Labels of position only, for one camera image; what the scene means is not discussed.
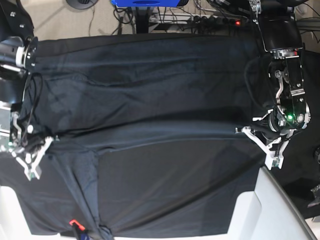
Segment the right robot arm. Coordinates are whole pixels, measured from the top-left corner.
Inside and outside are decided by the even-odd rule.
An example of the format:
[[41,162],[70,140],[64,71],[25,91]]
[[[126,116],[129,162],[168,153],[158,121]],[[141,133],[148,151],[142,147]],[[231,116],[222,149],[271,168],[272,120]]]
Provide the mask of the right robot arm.
[[31,117],[39,102],[34,91],[30,112],[20,118],[27,88],[34,80],[38,38],[30,15],[19,0],[0,2],[0,150],[22,167],[26,178],[40,179],[40,162],[55,137],[38,133]]

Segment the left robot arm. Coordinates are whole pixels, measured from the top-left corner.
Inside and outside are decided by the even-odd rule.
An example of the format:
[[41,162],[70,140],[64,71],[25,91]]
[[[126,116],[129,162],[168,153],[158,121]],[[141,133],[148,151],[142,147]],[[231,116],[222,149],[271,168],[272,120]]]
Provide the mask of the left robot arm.
[[271,57],[263,71],[272,103],[240,131],[265,153],[265,166],[281,169],[284,151],[295,134],[307,128],[311,113],[305,98],[304,45],[294,8],[302,0],[250,0],[251,20]]

